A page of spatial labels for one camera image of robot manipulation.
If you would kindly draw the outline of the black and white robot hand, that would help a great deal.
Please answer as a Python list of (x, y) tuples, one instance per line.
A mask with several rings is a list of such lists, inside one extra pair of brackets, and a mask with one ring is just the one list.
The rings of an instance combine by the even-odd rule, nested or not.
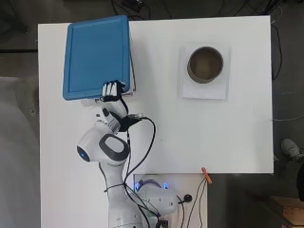
[(118, 80), (105, 82), (102, 93), (103, 108), (118, 121), (120, 132), (127, 131), (141, 120), (139, 115), (129, 113), (123, 99), (124, 87), (125, 84)]

